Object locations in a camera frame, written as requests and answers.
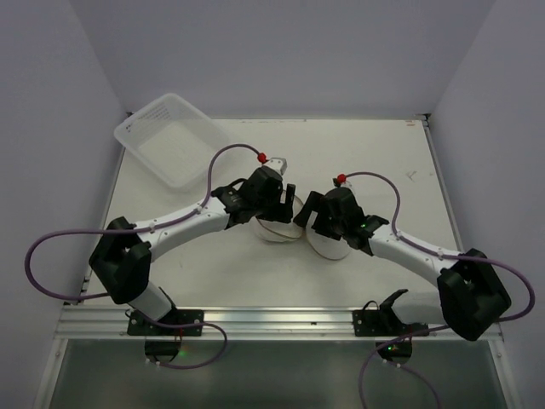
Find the aluminium mounting rail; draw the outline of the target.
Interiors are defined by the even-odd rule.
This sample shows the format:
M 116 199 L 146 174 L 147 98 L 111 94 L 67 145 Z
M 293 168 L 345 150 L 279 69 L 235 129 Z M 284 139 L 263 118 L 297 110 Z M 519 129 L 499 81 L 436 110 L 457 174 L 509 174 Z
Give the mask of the aluminium mounting rail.
M 228 308 L 201 307 L 190 320 L 218 325 L 231 341 L 364 341 L 358 337 L 348 308 Z M 121 306 L 65 306 L 54 336 L 58 339 L 112 340 L 129 337 L 132 310 Z

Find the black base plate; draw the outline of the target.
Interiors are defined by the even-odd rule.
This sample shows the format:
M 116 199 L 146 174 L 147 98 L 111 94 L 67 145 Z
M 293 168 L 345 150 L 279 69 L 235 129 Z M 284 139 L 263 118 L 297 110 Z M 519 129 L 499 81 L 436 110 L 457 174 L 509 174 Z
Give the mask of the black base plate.
M 354 310 L 352 319 L 356 337 L 398 337 L 428 329 L 426 324 L 404 324 L 393 312 L 375 309 Z
M 158 324 L 135 310 L 129 315 L 127 334 L 142 337 L 200 337 L 203 322 L 202 309 L 174 308 Z

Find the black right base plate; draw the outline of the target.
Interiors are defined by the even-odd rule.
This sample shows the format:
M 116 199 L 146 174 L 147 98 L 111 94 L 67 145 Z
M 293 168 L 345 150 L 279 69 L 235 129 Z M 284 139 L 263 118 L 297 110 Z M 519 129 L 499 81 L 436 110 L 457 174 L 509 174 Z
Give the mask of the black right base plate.
M 356 337 L 398 337 L 428 329 L 426 324 L 404 324 L 393 312 L 375 309 L 354 310 L 352 319 Z

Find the white plastic basket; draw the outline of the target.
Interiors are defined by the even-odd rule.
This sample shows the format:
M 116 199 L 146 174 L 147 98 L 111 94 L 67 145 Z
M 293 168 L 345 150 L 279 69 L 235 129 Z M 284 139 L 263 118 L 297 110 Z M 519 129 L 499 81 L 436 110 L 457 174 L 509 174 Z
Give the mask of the white plastic basket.
M 166 187 L 180 192 L 202 181 L 214 154 L 231 142 L 217 122 L 173 93 L 131 114 L 114 137 Z

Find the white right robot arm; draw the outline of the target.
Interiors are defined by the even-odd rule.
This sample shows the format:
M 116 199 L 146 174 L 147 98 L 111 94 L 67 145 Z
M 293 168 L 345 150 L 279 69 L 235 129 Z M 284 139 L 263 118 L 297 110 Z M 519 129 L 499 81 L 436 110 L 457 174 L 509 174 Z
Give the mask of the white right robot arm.
M 412 247 L 395 237 L 391 223 L 367 215 L 351 189 L 310 192 L 293 219 L 317 236 L 326 251 L 341 242 L 348 247 L 398 264 L 433 285 L 432 292 L 400 289 L 377 309 L 356 313 L 369 334 L 401 335 L 430 325 L 447 325 L 458 336 L 477 340 L 511 307 L 511 298 L 486 256 L 443 251 L 425 242 Z

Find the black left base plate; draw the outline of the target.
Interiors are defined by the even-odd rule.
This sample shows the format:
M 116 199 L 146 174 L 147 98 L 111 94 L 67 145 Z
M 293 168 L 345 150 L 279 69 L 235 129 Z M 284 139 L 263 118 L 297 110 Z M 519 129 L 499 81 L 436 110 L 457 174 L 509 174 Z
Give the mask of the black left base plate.
M 142 337 L 200 337 L 203 322 L 202 309 L 174 308 L 158 324 L 135 310 L 129 315 L 127 334 Z

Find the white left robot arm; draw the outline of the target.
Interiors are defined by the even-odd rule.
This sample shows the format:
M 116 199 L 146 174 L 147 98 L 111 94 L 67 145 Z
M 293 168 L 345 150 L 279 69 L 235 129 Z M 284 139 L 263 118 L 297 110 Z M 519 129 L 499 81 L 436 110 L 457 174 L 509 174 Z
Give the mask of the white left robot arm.
M 252 218 L 289 223 L 293 217 L 295 186 L 283 185 L 287 163 L 269 159 L 249 178 L 218 187 L 209 200 L 197 202 L 158 219 L 130 223 L 113 220 L 89 258 L 91 270 L 116 304 L 128 304 L 144 317 L 168 323 L 175 305 L 151 283 L 151 265 L 159 257 L 185 243 L 245 224 Z

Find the round white mesh laundry bag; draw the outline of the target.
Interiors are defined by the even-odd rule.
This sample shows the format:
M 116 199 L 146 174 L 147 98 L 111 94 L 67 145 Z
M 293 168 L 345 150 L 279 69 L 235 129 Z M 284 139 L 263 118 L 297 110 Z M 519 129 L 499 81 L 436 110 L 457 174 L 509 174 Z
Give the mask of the round white mesh laundry bag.
M 316 214 L 312 213 L 305 228 L 298 227 L 293 222 L 283 224 L 255 218 L 250 221 L 250 226 L 253 234 L 264 242 L 290 244 L 304 240 L 323 259 L 335 262 L 345 259 L 352 249 L 345 241 L 329 239 L 312 230 L 311 226 L 315 216 Z

